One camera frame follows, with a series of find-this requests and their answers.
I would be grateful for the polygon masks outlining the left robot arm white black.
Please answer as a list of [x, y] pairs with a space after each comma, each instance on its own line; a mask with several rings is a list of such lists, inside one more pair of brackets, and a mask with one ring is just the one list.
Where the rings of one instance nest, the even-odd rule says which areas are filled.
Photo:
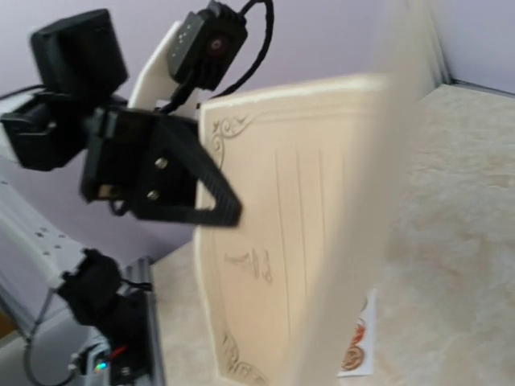
[[[193, 116], [178, 109], [197, 89], [214, 90], [247, 38], [243, 11], [217, 1], [172, 27], [141, 72], [131, 98], [117, 97], [128, 73], [110, 13], [62, 18], [31, 35], [39, 85], [2, 96], [2, 156], [48, 172], [85, 152], [80, 192], [105, 201], [115, 216], [233, 227], [242, 205], [199, 141]], [[85, 248], [74, 269], [60, 267], [42, 236], [1, 207], [1, 226], [42, 273], [47, 300], [65, 301], [101, 341], [74, 355], [68, 378], [96, 374], [107, 385], [142, 377], [164, 382], [150, 264], [128, 280], [116, 261]]]

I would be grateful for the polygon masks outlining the beige ornate letter paper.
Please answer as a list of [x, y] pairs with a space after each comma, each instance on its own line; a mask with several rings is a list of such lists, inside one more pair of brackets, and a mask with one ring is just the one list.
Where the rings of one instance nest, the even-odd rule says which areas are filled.
[[200, 142], [242, 205], [237, 226], [193, 241], [216, 385], [336, 382], [441, 67], [427, 3], [392, 7], [379, 73], [200, 109]]

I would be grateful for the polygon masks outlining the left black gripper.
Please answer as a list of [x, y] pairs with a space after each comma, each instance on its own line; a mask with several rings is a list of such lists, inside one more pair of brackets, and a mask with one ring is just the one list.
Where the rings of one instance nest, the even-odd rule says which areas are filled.
[[108, 105], [94, 110], [80, 193], [114, 216], [235, 227], [242, 204], [200, 144], [197, 124], [157, 111]]

